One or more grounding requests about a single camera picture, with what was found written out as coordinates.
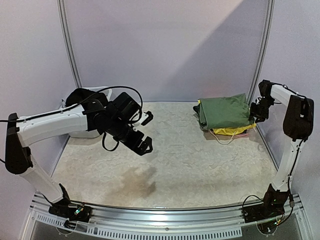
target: yellow cloth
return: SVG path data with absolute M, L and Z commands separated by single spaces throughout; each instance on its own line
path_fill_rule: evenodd
M 213 129 L 214 134 L 219 134 L 219 135 L 237 135 L 237 134 L 242 134 L 245 130 L 252 129 L 256 127 L 256 123 L 253 123 L 248 126 L 243 126 L 243 127 L 227 127 L 227 128 L 215 128 Z

